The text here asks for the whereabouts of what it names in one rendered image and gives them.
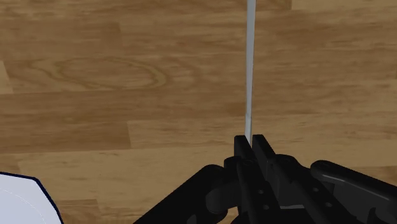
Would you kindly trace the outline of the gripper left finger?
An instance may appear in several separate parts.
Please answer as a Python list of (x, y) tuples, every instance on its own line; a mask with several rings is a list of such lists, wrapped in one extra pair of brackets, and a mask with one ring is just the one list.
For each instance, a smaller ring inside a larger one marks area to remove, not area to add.
[(277, 199), (245, 136), (234, 137), (234, 156), (224, 166), (206, 165), (133, 224), (218, 224), (239, 207), (236, 224), (261, 224)]

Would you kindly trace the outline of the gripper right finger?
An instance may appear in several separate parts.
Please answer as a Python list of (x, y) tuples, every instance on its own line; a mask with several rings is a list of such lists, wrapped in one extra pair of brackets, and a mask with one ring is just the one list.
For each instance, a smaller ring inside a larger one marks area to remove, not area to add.
[(315, 224), (397, 224), (397, 186), (327, 160), (304, 167), (260, 134), (252, 149), (281, 207), (301, 205)]

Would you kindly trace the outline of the thin grey utensil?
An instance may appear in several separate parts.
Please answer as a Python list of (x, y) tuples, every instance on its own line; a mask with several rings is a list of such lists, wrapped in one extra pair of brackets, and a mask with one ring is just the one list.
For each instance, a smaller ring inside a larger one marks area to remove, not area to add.
[(246, 17), (246, 114), (244, 135), (252, 142), (253, 65), (256, 0), (247, 0)]

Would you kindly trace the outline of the white plate with dark rim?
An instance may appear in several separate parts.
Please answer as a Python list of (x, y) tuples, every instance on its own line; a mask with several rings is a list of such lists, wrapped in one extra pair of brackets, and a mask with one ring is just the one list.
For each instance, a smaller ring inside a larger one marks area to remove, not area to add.
[(0, 224), (64, 224), (39, 179), (0, 172)]

